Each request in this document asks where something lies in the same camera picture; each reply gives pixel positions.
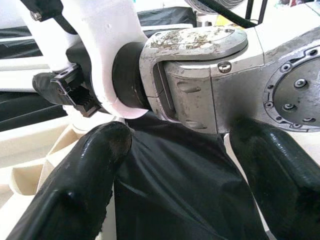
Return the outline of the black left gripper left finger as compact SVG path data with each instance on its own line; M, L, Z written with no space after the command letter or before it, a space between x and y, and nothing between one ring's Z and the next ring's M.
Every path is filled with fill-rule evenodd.
M49 174L8 239L95 239L131 146L132 132L122 122L101 124L83 135Z

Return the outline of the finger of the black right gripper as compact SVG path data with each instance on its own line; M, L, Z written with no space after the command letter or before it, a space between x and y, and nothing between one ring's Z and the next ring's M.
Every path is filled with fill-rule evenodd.
M48 102L55 105L63 105L62 89L57 83L51 82L55 76L56 74L54 72L38 73L33 76L32 86L35 91Z

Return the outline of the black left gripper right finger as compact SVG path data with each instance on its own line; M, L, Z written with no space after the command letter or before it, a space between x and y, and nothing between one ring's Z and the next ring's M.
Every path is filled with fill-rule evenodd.
M272 234L320 238L320 167L285 131L250 118L234 123L230 144Z

